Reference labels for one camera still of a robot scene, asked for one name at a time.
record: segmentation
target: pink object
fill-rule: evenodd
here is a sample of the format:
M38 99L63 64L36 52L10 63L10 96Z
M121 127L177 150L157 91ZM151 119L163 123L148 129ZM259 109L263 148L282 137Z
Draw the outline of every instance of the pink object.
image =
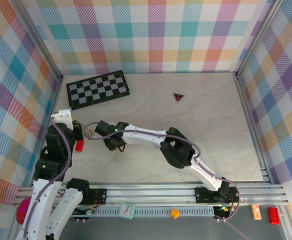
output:
M30 200L31 200L31 197L25 198L17 209L16 220L20 225L24 223L24 220L26 218Z

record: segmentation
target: wire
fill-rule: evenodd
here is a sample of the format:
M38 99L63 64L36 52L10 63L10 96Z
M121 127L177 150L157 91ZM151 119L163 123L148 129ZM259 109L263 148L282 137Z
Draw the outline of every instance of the wire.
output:
M61 171L60 174L58 174L55 178L53 178L49 183L47 183L43 188L42 190L38 193L38 196L35 198L36 202L34 202L34 204L32 205L30 211L29 211L29 215L27 217L27 220L26 220L26 223L25 223L25 229L24 229L24 233L23 233L23 238L25 239L27 237L27 230L29 228L29 223L30 223L30 220L31 220L31 217L34 213L34 210L35 210L35 207L37 205L37 203L39 202L40 200L40 197L43 195L43 193L46 191L46 189L51 185L53 184L56 180L58 180L61 176L63 176L66 171L68 170L69 168L69 165L70 165L70 162L71 162L71 151L70 151L70 146L69 146L69 143L66 139L66 136L64 135L64 133L60 130L60 128L52 121L52 125L54 126L54 128L57 130L57 132L60 134L62 140L64 141L65 145L66 145L66 148L67 148L67 163L66 163L66 166L65 168Z
M98 206L96 206L95 208L97 208L97 207L99 207L100 206L100 198L99 197L97 197L96 195L93 195L93 196L91 196L92 198L97 198L98 199L98 201L99 201L99 205Z
M95 122L92 122L92 123L89 123L86 125L86 127L92 125L92 124L98 124L99 122L95 121ZM237 207L235 209L235 211L233 212L233 214L231 214L229 217L225 218L224 220L227 220L227 219L230 219L232 218L238 211L239 209L239 206L240 206L240 190L238 188L238 186L233 182L233 181L230 181L230 180L227 180L227 179L224 179L224 178L221 178L221 177L218 177L218 176L215 176L214 174L212 174L209 170L207 170L202 164L200 164L199 160L197 160L197 158L201 155L201 150L200 148L195 144L193 143L192 141L189 141L188 139L185 139L183 137L179 137L179 136L174 136L174 135L170 135L170 134L155 134L155 133L152 133L152 132L147 132L147 131L140 131L140 130L120 130L120 131L115 131L107 136L103 136L103 137L90 137L88 136L86 133L84 133L86 135L86 137L90 140L104 140L104 139L107 139L111 136L114 136L116 134L121 134L121 133L140 133L140 134L147 134L147 135L151 135L151 136L156 136L156 137L166 137L166 138L173 138L173 139L178 139L178 140L181 140L183 142L186 142L190 145L192 145L193 147L195 147L197 150L198 150L198 154L194 157L194 160L195 160L195 163L204 171L206 172L209 176L211 176L212 178L215 178L215 179L218 179L220 181L223 181L223 182L227 182L227 183L230 183L230 184L233 184L238 192L238 204L237 204Z
M123 152L125 151L125 147L126 147L126 145L124 145L124 146L122 147L122 149L120 149L120 147L119 147L118 149L119 149L119 151L120 151L121 153L123 153Z
M232 204L231 204L231 206L233 207L234 206L234 197L232 196L232 195L228 195L229 197L231 197L231 199L232 199Z

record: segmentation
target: gray floor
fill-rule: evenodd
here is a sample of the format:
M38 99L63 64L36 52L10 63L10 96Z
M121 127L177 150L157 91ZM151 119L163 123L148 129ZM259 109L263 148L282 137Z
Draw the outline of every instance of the gray floor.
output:
M96 217L86 224L68 221L61 240L284 240L281 225L269 224L268 206L262 220L253 220L251 207L240 207L227 223L212 217Z

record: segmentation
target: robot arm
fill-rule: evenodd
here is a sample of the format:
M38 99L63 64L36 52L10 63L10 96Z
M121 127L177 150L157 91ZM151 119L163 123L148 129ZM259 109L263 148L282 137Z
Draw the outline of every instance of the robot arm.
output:
M56 194L60 189L61 182L54 182L46 189L40 199L38 201L36 200L38 193L48 182L49 180L38 179L33 183L33 195L31 196L26 219L28 218L35 203L36 206L27 228L26 239L28 240L59 239L60 234L74 209L85 198L89 191L88 181L73 178L67 183L67 188L62 199L60 200L60 203L57 205L52 214L50 214ZM24 240L23 234L25 226L26 221L24 221L16 240Z
M114 126L100 121L95 131L101 136L121 131L104 139L105 145L111 151L124 149L126 144L139 144L159 149L170 165L179 169L191 169L208 190L218 192L215 195L218 201L223 202L226 198L229 184L216 179L216 174L195 157L195 150L189 143L180 140L186 140L186 137L177 129L171 127L168 131L155 131L138 128L125 122L119 122Z

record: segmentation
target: aluminum frame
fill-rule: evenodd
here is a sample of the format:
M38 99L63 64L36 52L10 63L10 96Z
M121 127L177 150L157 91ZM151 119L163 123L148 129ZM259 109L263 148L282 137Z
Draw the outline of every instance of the aluminum frame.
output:
M241 192L241 204L251 205L286 205L288 199L280 184L271 184L267 171L261 168L263 181L236 182ZM66 187L63 182L60 190ZM129 202L137 207L183 207L183 206L221 206L221 203L196 203L195 187L204 185L200 182L168 182L168 183L98 183L90 182L90 188L107 189L107 200L103 207L118 207L121 202ZM32 187L19 189L15 205L30 197ZM61 196L56 195L55 203L60 202Z
M256 53L261 41L264 39L273 19L275 18L277 12L279 11L281 5L283 4L285 0L274 0L272 5L270 6L270 9L268 10L267 15L263 19L261 26L251 44L249 47L249 50L247 54L245 55L239 69L238 69L238 77L240 79L242 73L246 70L248 67L250 61L252 60L252 57Z
M35 45L43 55L43 58L47 62L49 68L51 69L54 76L61 81L62 74L59 71L55 61L53 60L48 48L46 47L43 39L40 36L35 24L32 22L31 18L28 15L27 9L25 8L24 4L21 3L20 0L11 0L10 1L12 6L14 7L16 13L20 17L22 23L25 25L29 35L31 36L32 40L34 41Z
M138 217L170 217L172 211L170 206L162 207L136 207L134 218ZM213 206L179 206L177 207L180 211L181 217L214 217ZM90 217L118 217L120 211L119 206L99 206L96 213L90 215ZM73 218L86 218L87 215L72 215Z
M258 131L257 131L256 125L252 116L252 112L249 110L248 99L246 95L244 94L244 88L242 86L242 83L238 79L235 73L234 73L234 80L236 83L236 87L237 87L240 101L244 110L244 114L246 117L246 121L247 121L248 128L250 131L251 139L253 141L254 148L258 157L259 164L261 168L266 171L266 173L263 173L263 177L267 176L269 183L274 184L274 178L271 174L270 167L266 160L267 159L266 153L264 152L264 149L262 148L261 143L259 141L258 134L257 134ZM278 204L276 207L281 213L280 221L281 221L286 239L292 240L292 211L290 209L290 206L288 204L287 205Z

